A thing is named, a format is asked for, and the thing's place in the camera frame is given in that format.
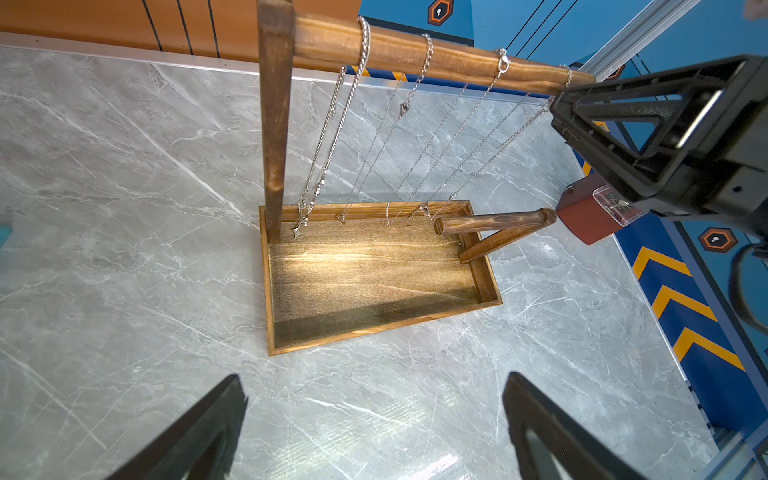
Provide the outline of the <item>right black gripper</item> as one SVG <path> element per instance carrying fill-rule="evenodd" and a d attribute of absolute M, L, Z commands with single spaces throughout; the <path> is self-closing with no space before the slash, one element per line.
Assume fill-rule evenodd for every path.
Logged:
<path fill-rule="evenodd" d="M 560 93 L 553 125 L 632 203 L 767 238 L 767 60 L 739 55 Z"/>

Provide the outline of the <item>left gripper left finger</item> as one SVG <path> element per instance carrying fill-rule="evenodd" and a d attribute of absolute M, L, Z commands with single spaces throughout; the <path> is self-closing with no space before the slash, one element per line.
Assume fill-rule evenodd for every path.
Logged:
<path fill-rule="evenodd" d="M 247 403 L 240 377 L 236 374 L 226 376 L 109 477 L 227 478 L 234 462 Z"/>

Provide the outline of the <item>wooden jewelry display stand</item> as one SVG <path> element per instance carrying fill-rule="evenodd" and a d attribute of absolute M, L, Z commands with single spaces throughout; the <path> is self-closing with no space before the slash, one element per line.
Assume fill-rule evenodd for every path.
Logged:
<path fill-rule="evenodd" d="M 557 95 L 592 74 L 371 25 L 297 13 L 290 1 L 258 5 L 265 202 L 259 209 L 272 355 L 318 347 L 498 306 L 489 257 L 553 225 L 549 208 L 478 215 L 451 179 L 447 192 L 416 187 L 406 201 L 364 203 L 377 158 L 361 164 L 347 198 L 323 204 L 346 118 L 365 72 L 394 71 L 418 88 L 426 79 Z M 298 201 L 284 201 L 293 68 L 306 60 L 340 71 Z"/>

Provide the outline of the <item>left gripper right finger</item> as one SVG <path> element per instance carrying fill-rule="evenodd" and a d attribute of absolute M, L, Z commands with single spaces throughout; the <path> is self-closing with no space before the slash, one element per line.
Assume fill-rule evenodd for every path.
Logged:
<path fill-rule="evenodd" d="M 641 479 L 519 372 L 509 374 L 502 403 L 523 479 Z"/>

